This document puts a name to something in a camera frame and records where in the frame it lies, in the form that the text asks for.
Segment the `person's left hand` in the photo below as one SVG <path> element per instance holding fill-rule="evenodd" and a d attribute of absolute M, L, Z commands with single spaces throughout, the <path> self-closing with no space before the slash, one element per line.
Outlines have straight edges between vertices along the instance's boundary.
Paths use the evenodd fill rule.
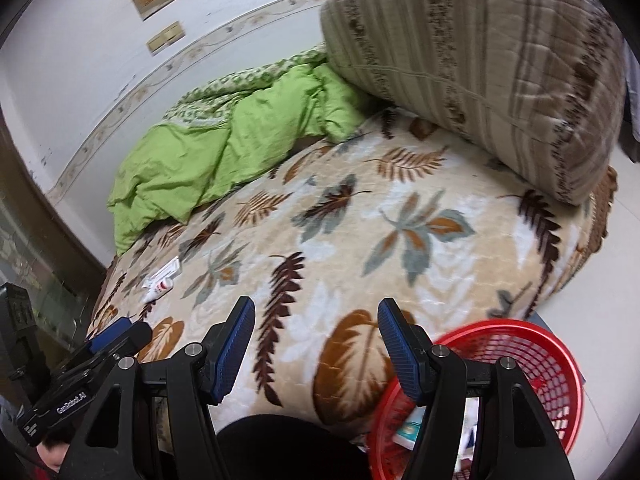
<path fill-rule="evenodd" d="M 36 446 L 40 460 L 54 472 L 59 472 L 70 445 L 66 442 L 47 444 L 41 442 Z"/>

